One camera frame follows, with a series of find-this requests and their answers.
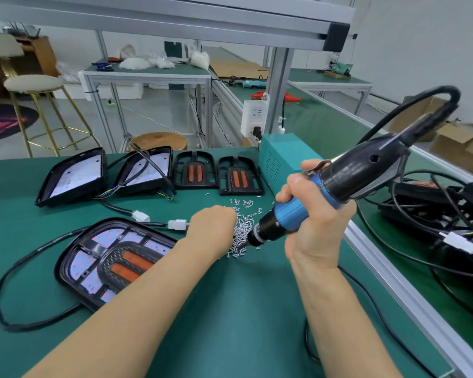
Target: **wire connector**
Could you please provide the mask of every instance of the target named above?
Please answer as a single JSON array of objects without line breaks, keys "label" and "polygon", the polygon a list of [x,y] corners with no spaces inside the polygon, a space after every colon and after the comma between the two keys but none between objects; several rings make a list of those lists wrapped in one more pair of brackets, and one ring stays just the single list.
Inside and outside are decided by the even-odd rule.
[{"label": "wire connector", "polygon": [[142,223],[146,221],[151,221],[151,218],[149,215],[144,214],[143,212],[140,211],[133,211],[132,212],[132,217],[134,218],[135,221]]},{"label": "wire connector", "polygon": [[176,231],[185,231],[188,228],[188,225],[188,221],[183,219],[168,221],[168,229],[175,229]]},{"label": "wire connector", "polygon": [[445,244],[448,244],[450,246],[453,246],[454,248],[463,250],[464,252],[468,254],[473,254],[473,243],[467,240],[466,238],[462,237],[461,235],[458,235],[457,233],[454,233],[454,232],[449,232],[448,234],[441,232],[440,235],[445,237],[443,239],[443,242]]}]

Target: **person's left hand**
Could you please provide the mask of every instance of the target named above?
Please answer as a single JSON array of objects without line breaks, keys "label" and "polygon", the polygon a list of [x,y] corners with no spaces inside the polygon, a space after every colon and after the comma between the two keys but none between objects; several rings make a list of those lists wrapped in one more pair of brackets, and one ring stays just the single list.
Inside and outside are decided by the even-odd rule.
[{"label": "person's left hand", "polygon": [[193,247],[213,251],[219,258],[232,247],[236,217],[235,210],[230,207],[202,209],[191,217],[186,240]]}]

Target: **forearm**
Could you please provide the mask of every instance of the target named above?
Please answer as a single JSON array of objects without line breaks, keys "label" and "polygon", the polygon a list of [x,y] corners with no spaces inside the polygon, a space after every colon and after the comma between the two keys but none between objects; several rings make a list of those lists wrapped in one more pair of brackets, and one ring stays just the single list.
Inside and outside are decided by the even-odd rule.
[{"label": "forearm", "polygon": [[143,377],[178,311],[215,261],[215,257],[200,250],[196,244],[188,246],[180,240],[169,254],[77,328],[26,377]]},{"label": "forearm", "polygon": [[326,376],[402,378],[342,273],[292,261]]}]

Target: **stool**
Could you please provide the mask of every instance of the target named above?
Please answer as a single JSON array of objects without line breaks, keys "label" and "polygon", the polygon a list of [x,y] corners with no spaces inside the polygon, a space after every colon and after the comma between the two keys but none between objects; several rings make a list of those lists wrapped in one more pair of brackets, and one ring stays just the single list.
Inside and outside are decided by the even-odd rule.
[{"label": "stool", "polygon": [[[14,110],[16,112],[16,116],[18,117],[19,127],[21,129],[21,133],[23,134],[23,138],[24,138],[25,144],[26,144],[26,150],[28,151],[28,155],[30,156],[30,158],[33,158],[32,149],[30,148],[31,144],[32,145],[37,145],[39,147],[43,147],[43,148],[48,149],[48,150],[52,150],[52,151],[54,151],[56,156],[60,156],[59,155],[59,150],[65,149],[65,148],[67,148],[71,145],[73,145],[74,148],[77,150],[78,149],[77,148],[77,143],[81,142],[82,140],[88,139],[88,138],[93,138],[94,141],[96,142],[96,145],[98,147],[100,147],[100,143],[95,138],[91,128],[88,125],[88,122],[84,119],[81,111],[77,108],[77,106],[74,103],[73,99],[70,97],[70,94],[68,94],[65,87],[63,86],[63,80],[62,79],[56,78],[56,77],[51,77],[50,75],[38,75],[38,74],[17,75],[17,76],[13,76],[11,78],[6,79],[6,81],[3,83],[3,85],[9,91],[9,93],[11,95],[11,99],[12,99],[13,104],[14,104]],[[61,114],[60,114],[60,112],[59,112],[59,110],[56,106],[55,101],[53,100],[53,97],[51,96],[51,93],[53,91],[56,91],[56,90],[59,90],[59,89],[61,89],[63,91],[63,93],[66,95],[66,98],[68,99],[68,101],[70,102],[70,104],[72,105],[74,110],[76,111],[77,115],[81,119],[81,121],[82,121],[83,125],[86,127],[87,131],[80,130],[80,129],[74,128],[74,127],[68,127],[66,125],[65,121],[63,120],[63,117],[61,116]],[[18,101],[17,101],[16,96],[14,95],[14,93],[29,94],[32,97],[33,102],[35,103],[37,111],[40,115],[40,119],[42,120],[42,123],[44,123],[44,127],[46,129],[45,133],[35,135],[35,136],[32,136],[31,138],[28,138],[28,136],[26,134],[25,126],[23,124],[23,118],[21,117],[21,112],[19,110]],[[39,103],[39,98],[38,97],[39,97],[40,94],[45,94],[47,96],[47,99],[50,101],[51,106],[54,109],[54,112],[56,113],[56,116],[58,117],[59,121],[61,122],[62,127],[51,130],[51,128],[49,127],[49,125],[47,123],[46,117],[44,115],[44,111],[42,110],[42,107],[40,106],[40,103]],[[55,131],[58,131],[58,130],[65,130],[67,136],[69,137],[69,144],[68,145],[63,145],[61,147],[57,146],[52,133],[55,132]],[[79,139],[79,140],[74,140],[74,138],[72,137],[72,135],[70,133],[70,130],[79,131],[80,133],[87,134],[87,136],[85,136],[84,138]],[[49,137],[49,141],[51,142],[52,147],[46,147],[44,145],[39,145],[38,143],[32,142],[32,139],[42,137],[44,135],[47,135]]]},{"label": "stool", "polygon": [[136,144],[142,150],[150,150],[164,145],[169,145],[172,150],[188,148],[188,141],[182,135],[176,133],[146,133],[136,136],[130,143]]},{"label": "stool", "polygon": [[[5,75],[5,77],[7,77],[3,85],[9,91],[11,95],[11,99],[14,105],[14,110],[16,112],[16,117],[18,118],[18,125],[19,125],[19,128],[21,129],[21,133],[23,134],[23,139],[25,140],[25,144],[26,144],[26,150],[28,151],[28,155],[30,156],[30,158],[33,158],[32,149],[30,148],[31,144],[37,145],[39,147],[44,147],[45,149],[48,149],[48,150],[52,150],[54,151],[56,156],[59,156],[59,150],[65,149],[70,145],[73,145],[74,148],[77,150],[76,144],[88,138],[93,138],[96,144],[100,147],[100,143],[96,140],[95,136],[93,135],[91,128],[88,126],[88,122],[86,122],[81,112],[77,108],[76,104],[74,103],[70,95],[66,92],[65,88],[63,87],[63,80],[57,77],[50,76],[50,75],[38,75],[38,74],[18,75],[16,73],[16,71],[13,69],[11,65],[10,58],[20,57],[23,55],[25,55],[25,53],[23,52],[21,45],[17,43],[15,37],[11,36],[10,34],[0,33],[0,63],[1,63],[3,74]],[[53,97],[51,96],[51,93],[53,91],[56,91],[59,89],[63,90],[63,93],[66,95],[66,98],[71,103],[72,107],[75,109],[79,118],[82,120],[82,123],[86,127],[87,131],[79,130],[78,128],[67,127],[67,125],[65,124],[65,121],[63,120],[61,114],[59,113],[59,110],[56,107],[56,103],[53,101]],[[35,103],[35,106],[37,107],[37,111],[39,113],[40,119],[44,123],[44,127],[46,129],[46,132],[44,134],[35,135],[31,138],[28,138],[28,136],[26,135],[25,125],[23,123],[23,118],[21,117],[21,112],[19,110],[18,101],[16,100],[14,93],[22,93],[22,94],[31,95],[31,97],[33,98],[33,102]],[[58,119],[60,120],[62,127],[57,128],[55,130],[51,130],[49,128],[46,117],[44,115],[44,111],[40,107],[40,103],[38,100],[38,96],[40,94],[47,95],[47,98],[51,102],[54,112],[56,113]],[[68,145],[64,145],[62,147],[58,147],[56,145],[56,142],[54,141],[52,133],[58,130],[65,130],[70,140],[70,143]],[[88,136],[74,141],[74,138],[70,134],[70,130],[79,131],[81,133],[88,134]],[[35,139],[43,135],[47,135],[49,137],[52,148],[45,147],[44,145],[39,145],[31,141],[31,139]]]}]

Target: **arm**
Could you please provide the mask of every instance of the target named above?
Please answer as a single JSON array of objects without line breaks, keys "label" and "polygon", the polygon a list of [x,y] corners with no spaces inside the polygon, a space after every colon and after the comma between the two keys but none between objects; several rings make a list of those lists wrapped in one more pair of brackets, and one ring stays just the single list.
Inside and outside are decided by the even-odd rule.
[{"label": "arm", "polygon": [[[190,292],[231,247],[236,217],[232,208],[220,206],[196,213],[186,238],[92,315],[25,377],[145,376]],[[88,343],[91,358],[81,346]]]},{"label": "arm", "polygon": [[[302,163],[310,169],[319,161]],[[297,197],[309,218],[288,235],[285,253],[300,289],[322,366],[329,378],[402,378],[351,286],[341,274],[338,253],[343,232],[356,212],[349,202],[339,211],[301,174],[291,175],[278,202]]]}]

